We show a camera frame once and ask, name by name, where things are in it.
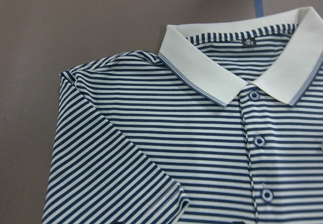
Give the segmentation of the brown paper table cover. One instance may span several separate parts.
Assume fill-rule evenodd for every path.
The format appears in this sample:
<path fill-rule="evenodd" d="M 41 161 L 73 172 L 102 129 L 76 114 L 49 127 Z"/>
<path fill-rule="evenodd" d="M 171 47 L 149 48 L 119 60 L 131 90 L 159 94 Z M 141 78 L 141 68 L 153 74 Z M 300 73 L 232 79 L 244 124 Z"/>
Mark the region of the brown paper table cover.
<path fill-rule="evenodd" d="M 156 53 L 168 24 L 254 16 L 254 0 L 1 0 L 1 223 L 41 223 L 62 71 Z"/>

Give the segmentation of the navy white striped polo shirt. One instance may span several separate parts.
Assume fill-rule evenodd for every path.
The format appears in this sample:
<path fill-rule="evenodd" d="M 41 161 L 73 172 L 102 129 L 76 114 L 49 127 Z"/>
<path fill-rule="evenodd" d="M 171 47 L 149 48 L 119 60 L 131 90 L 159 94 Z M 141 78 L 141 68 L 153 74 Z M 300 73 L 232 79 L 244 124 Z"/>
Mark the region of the navy white striped polo shirt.
<path fill-rule="evenodd" d="M 169 25 L 60 74 L 43 223 L 322 223 L 322 18 Z"/>

